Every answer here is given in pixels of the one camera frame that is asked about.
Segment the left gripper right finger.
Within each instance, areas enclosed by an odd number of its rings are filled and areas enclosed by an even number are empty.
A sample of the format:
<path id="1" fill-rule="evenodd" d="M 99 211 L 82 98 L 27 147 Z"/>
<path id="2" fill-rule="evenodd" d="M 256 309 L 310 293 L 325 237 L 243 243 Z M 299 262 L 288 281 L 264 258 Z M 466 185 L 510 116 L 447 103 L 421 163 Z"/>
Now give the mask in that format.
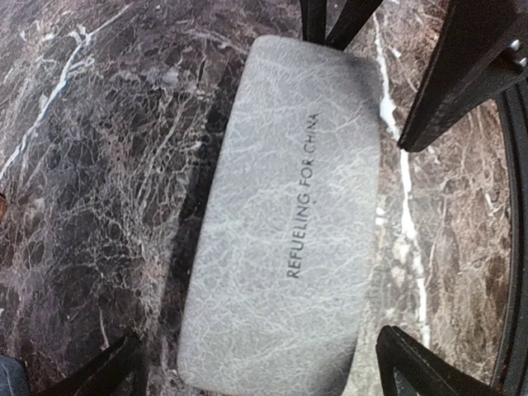
<path id="1" fill-rule="evenodd" d="M 384 326 L 376 342 L 385 395 L 498 395 L 489 385 L 457 370 L 401 328 Z"/>

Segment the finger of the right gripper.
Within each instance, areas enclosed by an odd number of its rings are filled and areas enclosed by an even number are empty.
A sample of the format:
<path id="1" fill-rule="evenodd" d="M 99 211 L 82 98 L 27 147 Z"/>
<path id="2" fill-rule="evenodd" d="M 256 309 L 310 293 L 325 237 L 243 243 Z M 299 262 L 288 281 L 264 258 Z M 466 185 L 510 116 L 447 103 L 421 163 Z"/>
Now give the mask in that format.
<path id="1" fill-rule="evenodd" d="M 331 29 L 326 34 L 327 1 L 300 0 L 302 40 L 344 50 L 382 3 L 381 0 L 347 0 Z"/>
<path id="2" fill-rule="evenodd" d="M 527 3 L 451 1 L 398 146 L 422 151 L 526 77 Z"/>

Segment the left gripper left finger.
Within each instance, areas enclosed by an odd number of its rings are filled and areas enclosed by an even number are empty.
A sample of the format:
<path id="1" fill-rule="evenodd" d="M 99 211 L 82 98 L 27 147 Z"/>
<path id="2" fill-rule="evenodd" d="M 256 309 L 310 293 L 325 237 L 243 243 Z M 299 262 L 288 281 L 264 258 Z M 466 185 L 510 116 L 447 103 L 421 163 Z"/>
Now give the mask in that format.
<path id="1" fill-rule="evenodd" d="M 135 332 L 128 332 L 85 366 L 40 395 L 112 395 L 133 375 L 130 395 L 147 393 L 147 357 Z"/>

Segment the blue-grey glasses case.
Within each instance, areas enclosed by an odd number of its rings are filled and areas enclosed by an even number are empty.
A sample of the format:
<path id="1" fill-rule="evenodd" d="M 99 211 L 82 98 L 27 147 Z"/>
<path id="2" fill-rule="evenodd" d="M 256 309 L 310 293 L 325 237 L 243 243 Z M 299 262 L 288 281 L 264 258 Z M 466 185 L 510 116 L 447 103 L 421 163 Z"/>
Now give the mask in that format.
<path id="1" fill-rule="evenodd" d="M 29 396 L 29 384 L 20 361 L 8 356 L 0 357 L 1 396 Z"/>

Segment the beige glasses case teal lining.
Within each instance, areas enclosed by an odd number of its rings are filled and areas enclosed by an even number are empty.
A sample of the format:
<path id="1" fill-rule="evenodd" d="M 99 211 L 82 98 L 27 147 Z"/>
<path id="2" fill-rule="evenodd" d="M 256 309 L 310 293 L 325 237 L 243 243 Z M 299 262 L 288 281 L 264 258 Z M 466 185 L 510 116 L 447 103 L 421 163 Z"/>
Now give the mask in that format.
<path id="1" fill-rule="evenodd" d="M 339 395 L 375 250 L 369 62 L 264 35 L 250 49 L 207 201 L 177 350 L 188 385 Z"/>

